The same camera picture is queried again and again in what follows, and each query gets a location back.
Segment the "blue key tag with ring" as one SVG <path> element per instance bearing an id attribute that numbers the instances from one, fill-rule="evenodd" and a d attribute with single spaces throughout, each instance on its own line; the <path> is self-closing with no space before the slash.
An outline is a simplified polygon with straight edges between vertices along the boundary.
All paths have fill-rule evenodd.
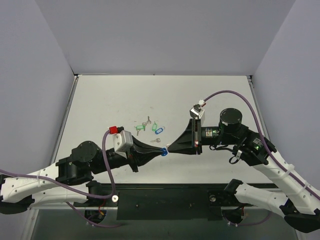
<path id="1" fill-rule="evenodd" d="M 161 156 L 164 157 L 164 156 L 166 156 L 168 154 L 168 151 L 167 151 L 167 149 L 165 147 L 161 148 L 160 150 L 161 150 Z"/>

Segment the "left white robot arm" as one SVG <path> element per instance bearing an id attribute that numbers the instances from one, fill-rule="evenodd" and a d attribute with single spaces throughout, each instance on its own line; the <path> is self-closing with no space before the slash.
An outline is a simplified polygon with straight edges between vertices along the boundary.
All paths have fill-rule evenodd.
<path id="1" fill-rule="evenodd" d="M 129 166 L 134 173 L 162 155 L 160 147 L 136 138 L 125 152 L 99 147 L 84 141 L 65 157 L 29 174 L 2 171 L 0 174 L 0 212 L 19 214 L 37 205 L 49 203 L 89 203 L 99 205 L 116 195 L 112 170 Z"/>

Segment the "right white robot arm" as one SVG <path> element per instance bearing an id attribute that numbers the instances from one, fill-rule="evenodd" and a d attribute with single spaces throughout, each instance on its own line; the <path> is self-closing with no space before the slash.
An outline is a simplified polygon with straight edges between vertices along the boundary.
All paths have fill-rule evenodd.
<path id="1" fill-rule="evenodd" d="M 224 109 L 218 126 L 201 125 L 191 118 L 185 131 L 167 148 L 169 153 L 199 155 L 203 146 L 230 150 L 236 161 L 243 161 L 261 172 L 281 191 L 273 192 L 232 179 L 224 189 L 224 201 L 250 204 L 282 218 L 292 228 L 310 233 L 320 228 L 320 192 L 302 179 L 266 138 L 242 124 L 242 113 L 235 108 Z"/>

